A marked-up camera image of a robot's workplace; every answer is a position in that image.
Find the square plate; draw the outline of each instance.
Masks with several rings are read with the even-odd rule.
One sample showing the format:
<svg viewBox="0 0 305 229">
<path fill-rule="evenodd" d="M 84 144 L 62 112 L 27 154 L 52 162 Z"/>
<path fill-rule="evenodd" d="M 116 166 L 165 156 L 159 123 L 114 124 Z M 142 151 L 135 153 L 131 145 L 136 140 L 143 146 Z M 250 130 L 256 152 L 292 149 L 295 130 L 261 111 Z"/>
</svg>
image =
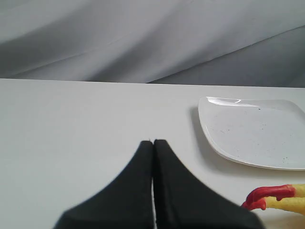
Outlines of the square plate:
<svg viewBox="0 0 305 229">
<path fill-rule="evenodd" d="M 293 102 L 204 97 L 198 111 L 210 145 L 224 158 L 305 170 L 305 113 Z"/>
</svg>

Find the white table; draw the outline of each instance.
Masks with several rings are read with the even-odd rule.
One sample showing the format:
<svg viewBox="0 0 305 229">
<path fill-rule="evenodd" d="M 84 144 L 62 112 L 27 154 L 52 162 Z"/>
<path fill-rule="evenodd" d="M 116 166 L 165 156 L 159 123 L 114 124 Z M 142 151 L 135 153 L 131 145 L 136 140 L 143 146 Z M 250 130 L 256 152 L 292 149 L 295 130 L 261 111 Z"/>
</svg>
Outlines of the white table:
<svg viewBox="0 0 305 229">
<path fill-rule="evenodd" d="M 203 96 L 288 99 L 305 110 L 305 89 L 1 79 L 0 228 L 51 228 L 114 179 L 141 140 L 166 139 L 194 175 L 237 204 L 258 186 L 305 183 L 305 172 L 219 157 L 199 124 Z M 256 212 L 268 229 L 305 225 L 297 214 Z"/>
</svg>

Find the white cloth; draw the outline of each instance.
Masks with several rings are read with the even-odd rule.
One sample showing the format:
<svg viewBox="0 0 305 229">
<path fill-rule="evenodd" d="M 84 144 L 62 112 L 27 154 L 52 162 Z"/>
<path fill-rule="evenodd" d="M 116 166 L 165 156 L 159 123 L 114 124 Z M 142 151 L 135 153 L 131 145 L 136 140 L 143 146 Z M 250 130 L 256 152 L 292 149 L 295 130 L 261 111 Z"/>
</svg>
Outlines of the white cloth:
<svg viewBox="0 0 305 229">
<path fill-rule="evenodd" d="M 304 0 L 2 0 L 0 77 L 146 83 L 303 25 Z"/>
</svg>

